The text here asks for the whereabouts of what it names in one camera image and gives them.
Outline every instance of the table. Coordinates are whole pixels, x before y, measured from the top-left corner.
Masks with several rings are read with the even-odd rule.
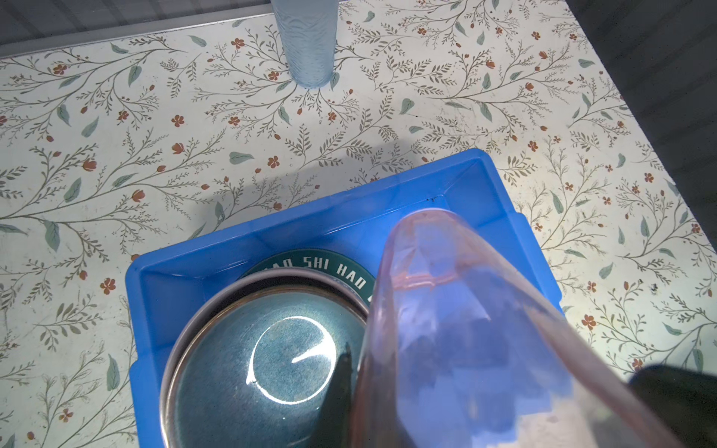
[[[717,257],[560,0],[352,0],[291,81],[274,17],[0,61],[0,444],[136,445],[139,254],[487,151],[621,377],[717,371]]]

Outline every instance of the red flower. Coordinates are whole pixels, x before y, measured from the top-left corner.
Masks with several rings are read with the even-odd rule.
[[[67,423],[70,420],[70,417],[73,415],[75,415],[74,412],[70,412],[70,410],[68,408],[65,408],[62,410],[62,413],[60,414],[60,420],[62,420],[64,423]]]
[[[587,289],[590,290],[590,287],[589,287],[590,282],[588,282],[587,284],[588,284]],[[585,315],[585,318],[583,320],[581,320],[581,322],[590,331],[592,331],[593,328],[597,327],[597,322],[595,322],[595,318],[592,316],[588,316],[587,314]]]
[[[144,199],[144,191],[136,190],[134,193],[132,193],[132,200],[134,202],[139,202],[142,199]]]
[[[85,171],[92,171],[95,168],[97,168],[97,162],[95,161],[87,159],[86,161],[82,162],[82,169],[84,169]]]
[[[172,123],[178,128],[180,125],[184,124],[184,117],[181,115],[175,115],[174,118],[172,118]]]

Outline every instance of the blue textured cup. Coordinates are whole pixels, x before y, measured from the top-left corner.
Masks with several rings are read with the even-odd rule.
[[[306,88],[325,85],[333,73],[338,0],[272,0],[289,72]]]

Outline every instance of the light blue bottle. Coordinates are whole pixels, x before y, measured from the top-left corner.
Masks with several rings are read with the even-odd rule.
[[[333,73],[338,0],[272,0],[272,7],[294,81],[325,85]]]

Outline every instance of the orange flower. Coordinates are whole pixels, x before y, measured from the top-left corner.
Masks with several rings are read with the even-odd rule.
[[[174,118],[172,118],[172,123],[178,128],[180,125],[184,124],[184,117],[181,115],[175,115]]]
[[[587,284],[588,284],[588,288],[587,288],[587,289],[590,290],[590,286],[589,286],[589,285],[590,285],[590,282],[588,282]],[[585,315],[585,317],[583,318],[583,320],[581,320],[581,322],[582,322],[582,324],[585,325],[585,326],[588,328],[588,330],[590,330],[590,331],[592,331],[593,328],[597,327],[597,322],[595,322],[595,318],[592,317],[592,316],[588,316],[587,314]]]
[[[110,291],[114,290],[115,288],[115,279],[113,278],[105,278],[105,281],[100,283],[100,289],[104,290],[105,294],[109,294]]]
[[[62,413],[60,414],[60,420],[62,420],[64,423],[67,423],[70,420],[70,417],[75,415],[74,412],[70,412],[68,408],[65,408],[62,410]]]
[[[85,171],[92,171],[95,168],[97,168],[97,162],[95,161],[87,159],[86,161],[82,162],[82,169]]]
[[[134,193],[132,193],[132,200],[134,202],[139,202],[142,199],[144,199],[144,191],[142,190],[135,190]]]

